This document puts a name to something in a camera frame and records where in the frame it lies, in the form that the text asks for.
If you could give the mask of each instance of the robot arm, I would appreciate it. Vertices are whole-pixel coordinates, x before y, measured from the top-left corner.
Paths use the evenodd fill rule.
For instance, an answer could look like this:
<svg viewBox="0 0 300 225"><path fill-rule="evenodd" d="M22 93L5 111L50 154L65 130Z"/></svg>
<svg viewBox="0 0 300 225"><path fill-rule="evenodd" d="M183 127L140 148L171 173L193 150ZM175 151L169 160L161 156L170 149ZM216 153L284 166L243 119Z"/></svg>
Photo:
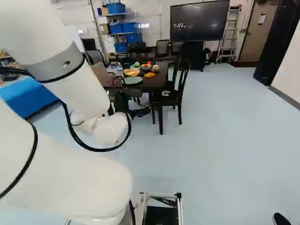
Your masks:
<svg viewBox="0 0 300 225"><path fill-rule="evenodd" d="M127 118L116 113L97 119L109 108L109 98L49 0L3 0L0 20L0 45L81 119L92 120L94 137L116 142ZM41 210L88 225L121 221L132 190L126 168L57 143L2 100L0 115L1 207Z"/></svg>
<svg viewBox="0 0 300 225"><path fill-rule="evenodd" d="M0 45L81 119L99 118L110 101L49 0L4 0ZM102 118L90 133L102 144L116 143L127 127L117 113Z"/></svg>

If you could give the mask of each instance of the blue cushion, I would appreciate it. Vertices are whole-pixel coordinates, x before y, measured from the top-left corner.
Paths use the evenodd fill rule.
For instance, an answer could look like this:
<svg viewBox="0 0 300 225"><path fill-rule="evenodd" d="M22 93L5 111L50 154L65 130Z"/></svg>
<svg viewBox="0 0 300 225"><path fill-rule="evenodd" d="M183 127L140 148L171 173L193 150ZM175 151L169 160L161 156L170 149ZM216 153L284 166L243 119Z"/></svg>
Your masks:
<svg viewBox="0 0 300 225"><path fill-rule="evenodd" d="M1 88L0 96L22 118L58 100L55 95L31 77Z"/></svg>

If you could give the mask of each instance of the shoe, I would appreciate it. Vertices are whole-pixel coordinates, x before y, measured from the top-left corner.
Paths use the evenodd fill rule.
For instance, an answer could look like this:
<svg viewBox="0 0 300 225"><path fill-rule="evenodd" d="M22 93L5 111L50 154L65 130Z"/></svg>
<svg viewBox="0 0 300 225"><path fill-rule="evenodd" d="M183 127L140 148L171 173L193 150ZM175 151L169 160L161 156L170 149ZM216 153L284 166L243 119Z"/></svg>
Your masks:
<svg viewBox="0 0 300 225"><path fill-rule="evenodd" d="M274 225L291 225L291 223L280 213L275 213L273 216Z"/></svg>

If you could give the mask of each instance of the gray ring band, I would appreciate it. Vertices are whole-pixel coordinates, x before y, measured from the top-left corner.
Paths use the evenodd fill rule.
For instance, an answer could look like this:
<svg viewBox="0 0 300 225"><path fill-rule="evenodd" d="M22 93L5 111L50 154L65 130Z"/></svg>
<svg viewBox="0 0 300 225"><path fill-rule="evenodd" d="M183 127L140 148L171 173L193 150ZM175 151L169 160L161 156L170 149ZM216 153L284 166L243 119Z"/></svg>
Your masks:
<svg viewBox="0 0 300 225"><path fill-rule="evenodd" d="M83 61L83 56L76 44L72 42L65 51L52 58L31 65L23 65L33 77L42 82L53 80L70 73L76 69Z"/></svg>

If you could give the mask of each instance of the chair leg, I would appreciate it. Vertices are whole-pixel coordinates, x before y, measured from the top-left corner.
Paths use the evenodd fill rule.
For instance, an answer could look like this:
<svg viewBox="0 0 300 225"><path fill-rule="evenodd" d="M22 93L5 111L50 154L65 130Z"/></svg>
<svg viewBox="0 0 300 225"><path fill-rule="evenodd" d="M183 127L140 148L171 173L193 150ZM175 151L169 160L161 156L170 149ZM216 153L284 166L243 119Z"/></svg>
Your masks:
<svg viewBox="0 0 300 225"><path fill-rule="evenodd" d="M141 101L140 101L140 98L139 98L139 97L136 98L136 101L137 101L137 103L138 103L139 105L141 105Z"/></svg>
<svg viewBox="0 0 300 225"><path fill-rule="evenodd" d="M181 102L179 102L179 104L178 104L178 121L179 121L179 124L181 125L181 124L182 124L182 118L181 118Z"/></svg>
<svg viewBox="0 0 300 225"><path fill-rule="evenodd" d="M159 122L159 133L163 135L163 107L158 106L158 122Z"/></svg>
<svg viewBox="0 0 300 225"><path fill-rule="evenodd" d="M155 124L155 110L153 106L151 106L151 113L152 113L152 123Z"/></svg>

